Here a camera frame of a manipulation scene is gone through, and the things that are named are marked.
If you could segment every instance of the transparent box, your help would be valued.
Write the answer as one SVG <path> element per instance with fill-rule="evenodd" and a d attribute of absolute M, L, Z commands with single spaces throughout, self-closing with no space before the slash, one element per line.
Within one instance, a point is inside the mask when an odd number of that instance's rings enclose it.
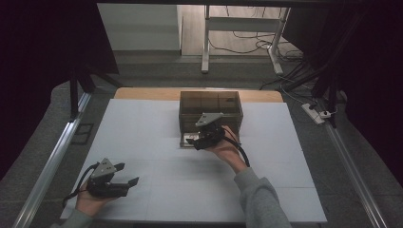
<path fill-rule="evenodd" d="M 199 129 L 195 123 L 202 113 L 223 113 L 217 124 L 228 125 L 239 135 L 243 113 L 237 91 L 182 91 L 179 113 L 181 147 L 191 146 L 185 138 L 197 137 Z"/>

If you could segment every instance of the hand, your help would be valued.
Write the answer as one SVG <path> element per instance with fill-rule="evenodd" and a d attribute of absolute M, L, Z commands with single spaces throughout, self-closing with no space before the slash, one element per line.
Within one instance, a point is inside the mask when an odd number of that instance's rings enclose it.
<path fill-rule="evenodd" d="M 234 140 L 237 143 L 240 142 L 228 126 L 224 125 L 222 128 L 225 130 L 225 137 Z M 239 173 L 247 168 L 245 162 L 240 158 L 240 152 L 237 147 L 226 140 L 221 140 L 217 145 L 208 147 L 206 150 L 213 152 L 221 160 L 227 162 L 235 173 Z"/>
<path fill-rule="evenodd" d="M 86 190 L 86 182 L 80 187 L 80 193 L 77 196 L 76 209 L 84 214 L 94 217 L 108 202 L 116 198 L 95 198 Z"/>

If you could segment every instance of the floor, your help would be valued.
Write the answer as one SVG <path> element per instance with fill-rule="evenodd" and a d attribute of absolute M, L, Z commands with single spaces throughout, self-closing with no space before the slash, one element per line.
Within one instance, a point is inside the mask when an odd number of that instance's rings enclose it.
<path fill-rule="evenodd" d="M 245 11 L 245 15 L 253 15 L 256 10 L 245 9 Z M 218 8 L 217 13 L 223 14 L 226 12 L 225 9 Z M 212 34 L 211 40 L 214 44 L 217 43 L 217 46 L 228 45 L 226 48 L 240 48 L 239 50 L 242 51 L 253 48 L 256 43 L 256 39 L 246 39 L 249 43 L 229 45 L 231 41 L 227 40 L 220 43 L 224 38 L 221 39 L 217 35 L 218 38 L 215 39 L 214 36 Z M 227 37 L 234 38 L 232 32 Z M 267 57 L 265 50 L 259 50 L 261 54 L 252 56 L 227 56 L 231 54 L 225 52 L 219 55 L 220 53 L 217 52 L 213 54 L 216 56 L 211 59 L 208 75 L 200 72 L 201 48 L 195 45 L 193 49 L 189 48 L 187 51 L 187 54 L 183 56 L 161 53 L 139 55 L 136 51 L 118 51 L 115 55 L 121 74 L 111 75 L 111 77 L 125 86 L 212 86 L 250 89 L 259 89 L 265 82 L 278 78 L 273 73 L 270 59 Z M 281 61 L 281 63 L 285 72 L 290 72 L 297 64 L 284 61 Z M 81 169 L 81 164 L 86 158 L 86 153 L 90 148 L 97 127 L 102 120 L 107 102 L 116 91 L 116 87 L 100 80 L 98 77 L 93 77 L 93 79 L 97 89 L 92 94 L 81 121 L 82 124 L 93 125 L 92 134 L 89 135 L 88 142 L 86 142 L 86 137 L 83 135 L 75 135 L 72 139 L 72 143 L 67 149 L 67 154 L 55 174 L 31 227 L 49 227 L 52 222 L 59 222 L 58 218 L 62 211 L 62 198 L 70 192 Z M 278 84 L 269 85 L 264 89 L 278 89 Z M 300 87 L 294 91 L 296 94 L 289 95 L 294 98 L 297 97 L 298 100 L 303 102 L 309 102 L 308 99 L 298 96 L 306 94 L 307 91 L 306 88 Z M 42 168 L 45 166 L 51 151 L 58 142 L 69 118 L 68 93 L 68 84 L 59 85 L 53 90 L 52 102 L 44 119 L 38 125 L 20 158 L 5 178 L 1 180 L 0 218 L 2 222 L 0 227 L 12 226 L 32 186 L 36 183 Z M 352 185 L 324 125 L 314 124 L 304 113 L 298 101 L 285 93 L 282 93 L 282 95 L 284 102 L 289 106 L 301 147 L 328 219 L 328 223 L 322 224 L 320 227 L 374 227 L 368 219 L 360 198 L 355 192 L 355 187 Z M 403 227 L 401 213 L 403 211 L 403 189 L 376 152 L 349 123 L 343 111 L 344 107 L 345 101 L 340 98 L 336 114 L 337 129 L 363 180 L 371 190 L 388 227 Z M 293 224 L 293 226 L 297 228 L 319 227 L 317 224 Z M 96 221 L 91 227 L 133 227 L 133 224 Z M 159 226 L 157 224 L 138 223 L 134 227 L 186 227 L 186 224 Z M 192 225 L 192 227 L 238 226 L 204 224 L 201 226 Z"/>
<path fill-rule="evenodd" d="M 241 18 L 278 18 L 279 14 L 279 8 L 210 7 L 210 17 L 227 17 L 229 15 L 230 17 Z M 204 37 L 204 30 L 201 29 L 204 28 L 204 6 L 182 6 L 182 17 L 182 55 L 201 55 Z M 242 55 L 267 56 L 267 45 L 262 41 L 272 42 L 273 37 L 274 33 L 272 32 L 259 32 L 257 34 L 256 32 L 242 31 L 210 31 L 210 54 L 240 55 L 242 53 Z M 286 40 L 282 38 L 279 49 L 280 51 L 297 50 L 296 47 L 286 43 Z"/>

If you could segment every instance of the white paper sheet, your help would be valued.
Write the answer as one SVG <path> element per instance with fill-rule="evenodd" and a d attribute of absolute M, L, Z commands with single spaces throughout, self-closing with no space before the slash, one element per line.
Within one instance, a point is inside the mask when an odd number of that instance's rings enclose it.
<path fill-rule="evenodd" d="M 324 222 L 317 190 L 286 104 L 242 104 L 242 148 L 267 177 L 292 222 Z M 206 151 L 180 148 L 179 102 L 111 100 L 83 166 L 109 158 L 125 163 L 112 182 L 140 177 L 100 219 L 242 222 L 231 168 Z M 62 219 L 71 213 L 69 201 Z"/>

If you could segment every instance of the gray jacket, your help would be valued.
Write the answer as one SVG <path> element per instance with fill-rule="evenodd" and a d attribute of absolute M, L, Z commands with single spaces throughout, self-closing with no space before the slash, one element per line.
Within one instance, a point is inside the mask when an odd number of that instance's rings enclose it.
<path fill-rule="evenodd" d="M 234 181 L 240 189 L 240 206 L 245 214 L 246 227 L 291 228 L 269 180 L 259 179 L 252 168 L 247 168 L 239 172 Z M 50 228 L 87 228 L 91 222 L 91 217 L 74 210 L 63 225 L 53 224 Z"/>

